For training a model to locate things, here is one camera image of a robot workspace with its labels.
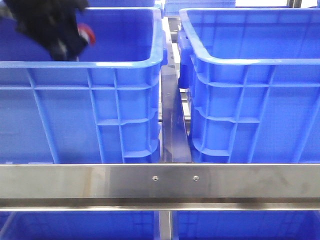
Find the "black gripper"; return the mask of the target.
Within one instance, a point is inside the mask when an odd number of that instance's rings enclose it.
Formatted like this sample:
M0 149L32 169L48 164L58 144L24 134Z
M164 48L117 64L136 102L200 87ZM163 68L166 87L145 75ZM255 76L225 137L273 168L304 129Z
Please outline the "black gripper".
M78 33L76 11L87 0L3 0L0 17L16 21L17 32L46 49L54 61L77 61L89 45Z

